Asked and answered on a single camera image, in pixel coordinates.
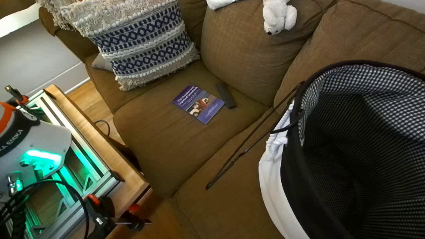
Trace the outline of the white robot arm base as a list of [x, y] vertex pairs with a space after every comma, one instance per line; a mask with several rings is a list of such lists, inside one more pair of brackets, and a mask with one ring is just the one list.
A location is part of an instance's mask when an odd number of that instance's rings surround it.
[[65, 163], [71, 131], [0, 102], [0, 194], [10, 196]]

